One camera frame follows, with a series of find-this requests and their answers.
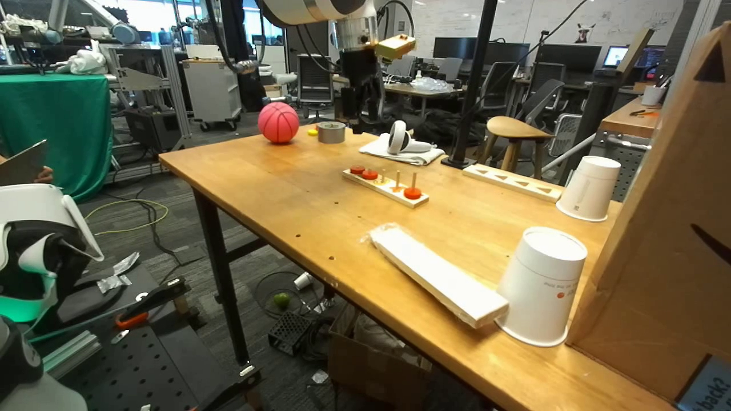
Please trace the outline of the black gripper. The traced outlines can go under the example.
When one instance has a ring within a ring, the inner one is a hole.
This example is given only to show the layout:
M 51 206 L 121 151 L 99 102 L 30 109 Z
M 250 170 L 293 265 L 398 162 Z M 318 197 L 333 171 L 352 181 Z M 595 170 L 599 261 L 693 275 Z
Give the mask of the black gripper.
M 376 119 L 381 112 L 384 87 L 375 51 L 342 51 L 341 73 L 348 81 L 341 89 L 342 115 L 352 122 Z

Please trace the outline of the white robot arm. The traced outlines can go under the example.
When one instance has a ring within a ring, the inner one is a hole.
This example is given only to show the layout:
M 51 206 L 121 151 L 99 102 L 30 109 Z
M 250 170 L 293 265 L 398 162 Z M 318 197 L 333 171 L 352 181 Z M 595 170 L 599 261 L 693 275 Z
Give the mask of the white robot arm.
M 381 63 L 415 47 L 414 34 L 376 34 L 375 0 L 255 0 L 263 17 L 279 27 L 333 22 L 341 71 L 341 109 L 348 122 L 376 122 L 384 112 Z

